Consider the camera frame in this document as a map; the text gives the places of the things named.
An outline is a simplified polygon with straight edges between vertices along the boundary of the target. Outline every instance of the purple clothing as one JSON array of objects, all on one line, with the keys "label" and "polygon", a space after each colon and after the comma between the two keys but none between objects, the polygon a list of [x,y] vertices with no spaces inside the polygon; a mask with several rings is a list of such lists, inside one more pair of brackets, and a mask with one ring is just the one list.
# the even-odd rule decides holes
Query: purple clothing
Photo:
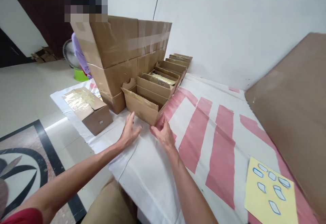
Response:
[{"label": "purple clothing", "polygon": [[75,56],[77,57],[80,66],[82,67],[84,72],[87,74],[87,77],[89,79],[92,79],[93,77],[91,75],[89,75],[90,71],[89,71],[89,68],[88,68],[88,65],[87,65],[87,61],[85,59],[82,48],[80,47],[80,44],[78,42],[78,39],[77,39],[75,33],[73,33],[71,35],[71,40],[72,40],[72,45],[74,46]]}]

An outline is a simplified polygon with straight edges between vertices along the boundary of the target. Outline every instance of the white sheet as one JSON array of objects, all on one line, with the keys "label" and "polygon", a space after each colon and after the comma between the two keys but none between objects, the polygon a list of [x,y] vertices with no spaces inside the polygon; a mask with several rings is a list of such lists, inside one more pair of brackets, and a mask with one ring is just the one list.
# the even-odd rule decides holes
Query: white sheet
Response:
[{"label": "white sheet", "polygon": [[[56,92],[51,97],[94,152],[99,153],[118,140],[129,112],[112,113],[114,122],[98,136],[93,136],[62,99],[64,94],[77,87],[86,87],[96,93],[98,90],[94,85],[94,80],[86,81]],[[190,168],[193,162],[197,162],[193,156],[199,155],[193,170],[188,171],[218,222],[259,223],[244,208],[250,156],[276,172],[289,172],[252,113],[244,92],[187,74],[168,106],[164,114],[176,135],[176,148],[179,152],[188,148],[183,157],[191,155],[190,161],[185,163]],[[189,126],[191,121],[195,123],[193,127]],[[203,122],[207,126],[201,130]],[[140,137],[109,164],[109,169],[151,223],[184,223],[166,154],[151,134],[149,125],[136,118],[135,125],[138,124],[143,125]],[[200,140],[190,138],[194,131],[194,138],[202,135],[198,137],[202,141],[201,147],[198,147]],[[217,173],[210,175],[210,170],[214,172],[216,169]],[[296,191],[296,199],[299,223],[317,223],[300,191]]]}]

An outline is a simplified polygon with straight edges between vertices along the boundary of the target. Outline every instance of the dark wooden door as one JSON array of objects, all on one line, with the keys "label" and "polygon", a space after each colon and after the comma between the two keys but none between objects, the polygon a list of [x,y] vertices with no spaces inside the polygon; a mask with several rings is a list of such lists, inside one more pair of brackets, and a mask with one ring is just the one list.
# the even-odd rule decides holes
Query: dark wooden door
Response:
[{"label": "dark wooden door", "polygon": [[18,0],[58,58],[73,30],[65,22],[65,0]]},{"label": "dark wooden door", "polygon": [[0,29],[0,68],[32,62],[34,60],[27,58]]}]

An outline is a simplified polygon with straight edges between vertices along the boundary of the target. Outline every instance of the red sleeve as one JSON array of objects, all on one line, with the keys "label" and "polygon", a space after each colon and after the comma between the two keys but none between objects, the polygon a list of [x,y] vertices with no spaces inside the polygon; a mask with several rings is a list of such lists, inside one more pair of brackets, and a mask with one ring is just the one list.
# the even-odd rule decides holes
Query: red sleeve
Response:
[{"label": "red sleeve", "polygon": [[11,215],[1,224],[43,224],[43,217],[38,209],[28,208]]}]

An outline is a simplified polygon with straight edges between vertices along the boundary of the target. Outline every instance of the white cloth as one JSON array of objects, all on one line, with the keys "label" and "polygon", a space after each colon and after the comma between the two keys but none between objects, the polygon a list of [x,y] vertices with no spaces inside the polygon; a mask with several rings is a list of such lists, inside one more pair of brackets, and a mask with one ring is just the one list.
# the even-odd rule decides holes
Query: white cloth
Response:
[{"label": "white cloth", "polygon": [[[94,152],[99,153],[119,139],[129,112],[125,109],[119,115],[111,113],[113,123],[99,135],[93,136],[62,99],[64,94],[78,87],[86,87],[93,93],[98,93],[98,89],[94,88],[94,85],[94,80],[86,81],[56,92],[51,95],[51,98]],[[280,170],[284,171],[279,167],[279,165],[285,166],[284,162],[280,164],[281,158],[278,158],[273,144],[268,145],[267,142],[245,128],[241,118],[246,118],[247,122],[256,126],[256,130],[265,133],[247,104],[243,91],[187,74],[177,93],[170,100],[169,107],[166,108],[164,114],[170,113],[169,123],[176,135],[176,148],[179,152],[181,148],[184,149],[183,140],[186,139],[190,144],[189,155],[194,155],[196,152],[200,155],[193,170],[194,173],[191,170],[188,171],[220,224],[247,223],[250,221],[250,215],[244,208],[244,200],[250,156],[279,173]],[[223,117],[224,114],[221,114],[223,121],[220,126],[217,126],[217,113],[220,108],[224,113],[231,113],[232,117],[231,121],[228,121],[228,117]],[[200,119],[195,121],[194,126],[187,130],[195,116],[206,119],[205,123],[207,124],[202,132],[202,146],[199,151],[197,142],[188,137],[191,132],[200,133],[199,128],[202,121]],[[224,128],[224,119],[225,124],[227,122],[232,124],[229,137],[224,135],[224,132],[230,129]],[[139,138],[109,164],[109,169],[150,223],[184,223],[173,173],[164,149],[151,134],[149,125],[135,117],[135,125],[139,124],[143,126]],[[215,141],[215,137],[217,138],[219,135],[223,135],[222,139],[227,139],[226,144]],[[210,169],[210,164],[212,160],[214,162],[216,159],[216,156],[213,155],[213,148],[216,146],[220,148],[215,153],[224,153],[225,151],[226,156],[224,157],[225,161],[220,162],[217,166],[214,165],[217,168],[225,168],[224,171],[220,171],[221,178],[215,176],[213,184],[217,187],[214,189],[206,181],[208,181],[210,170],[214,170],[214,168]],[[227,181],[230,181],[231,188],[225,186],[224,182]],[[300,208],[304,206],[298,212],[305,217],[305,221],[316,223],[305,199],[297,198],[297,203],[298,201],[302,202]]]}]

